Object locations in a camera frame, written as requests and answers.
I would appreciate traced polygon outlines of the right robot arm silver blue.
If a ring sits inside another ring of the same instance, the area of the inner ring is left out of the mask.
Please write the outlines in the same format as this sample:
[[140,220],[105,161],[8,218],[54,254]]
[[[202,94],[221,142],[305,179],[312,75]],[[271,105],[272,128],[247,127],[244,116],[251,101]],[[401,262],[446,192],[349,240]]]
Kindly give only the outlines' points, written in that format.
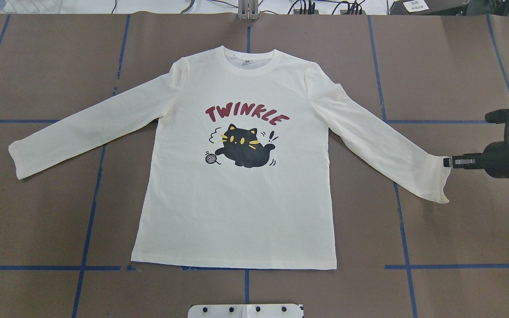
[[493,178],[509,179],[509,142],[490,143],[482,153],[444,157],[443,165],[455,169],[483,169]]

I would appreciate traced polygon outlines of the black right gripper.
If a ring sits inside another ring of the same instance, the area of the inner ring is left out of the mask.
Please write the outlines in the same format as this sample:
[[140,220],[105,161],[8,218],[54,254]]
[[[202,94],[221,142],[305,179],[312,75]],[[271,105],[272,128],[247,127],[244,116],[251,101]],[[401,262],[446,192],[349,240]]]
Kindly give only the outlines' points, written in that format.
[[493,142],[482,153],[444,157],[443,165],[449,168],[483,169],[493,178],[509,178],[509,144]]

